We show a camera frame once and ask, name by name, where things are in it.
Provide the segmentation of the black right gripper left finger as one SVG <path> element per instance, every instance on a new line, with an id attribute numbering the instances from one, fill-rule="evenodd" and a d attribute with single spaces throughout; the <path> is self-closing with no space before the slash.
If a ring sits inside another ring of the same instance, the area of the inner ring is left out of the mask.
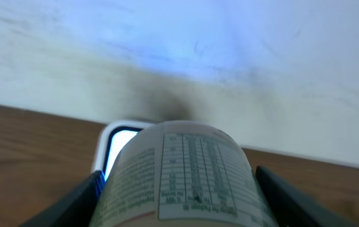
<path id="1" fill-rule="evenodd" d="M 63 198 L 21 226 L 88 226 L 104 187 L 103 171 L 94 171 Z"/>

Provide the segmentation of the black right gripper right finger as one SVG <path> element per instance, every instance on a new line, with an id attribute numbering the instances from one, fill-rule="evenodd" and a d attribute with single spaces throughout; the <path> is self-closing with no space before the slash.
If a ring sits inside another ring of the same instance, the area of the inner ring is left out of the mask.
<path id="1" fill-rule="evenodd" d="M 264 166 L 256 180 L 279 226 L 353 227 L 354 224 L 326 209 Z"/>

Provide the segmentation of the green lid white jar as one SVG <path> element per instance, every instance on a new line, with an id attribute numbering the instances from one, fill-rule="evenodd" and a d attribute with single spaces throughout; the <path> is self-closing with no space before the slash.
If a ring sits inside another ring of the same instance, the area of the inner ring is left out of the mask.
<path id="1" fill-rule="evenodd" d="M 276 226 L 249 161 L 225 132 L 153 124 L 120 151 L 91 226 Z"/>

